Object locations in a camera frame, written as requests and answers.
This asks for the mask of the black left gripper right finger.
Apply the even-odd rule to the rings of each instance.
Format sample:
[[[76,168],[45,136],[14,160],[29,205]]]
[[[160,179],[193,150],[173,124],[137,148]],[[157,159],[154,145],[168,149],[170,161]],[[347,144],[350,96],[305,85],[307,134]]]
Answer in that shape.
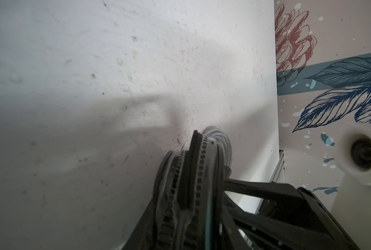
[[[221,224],[222,234],[219,240],[220,250],[249,250],[248,243],[234,221],[234,215],[244,212],[232,200],[222,200]]]

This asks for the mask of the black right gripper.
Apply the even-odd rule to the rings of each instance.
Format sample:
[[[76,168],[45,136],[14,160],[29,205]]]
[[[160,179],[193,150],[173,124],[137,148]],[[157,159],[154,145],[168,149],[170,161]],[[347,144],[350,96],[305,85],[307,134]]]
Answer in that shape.
[[[254,250],[357,250],[358,246],[310,191],[289,184],[224,181],[226,191],[262,198],[267,208],[251,214],[227,208]]]

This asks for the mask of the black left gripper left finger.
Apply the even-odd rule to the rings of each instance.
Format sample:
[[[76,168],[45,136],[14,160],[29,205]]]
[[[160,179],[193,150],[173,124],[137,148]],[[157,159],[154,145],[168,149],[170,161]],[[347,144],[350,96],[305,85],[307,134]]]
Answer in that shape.
[[[155,250],[155,203],[151,200],[123,250]]]

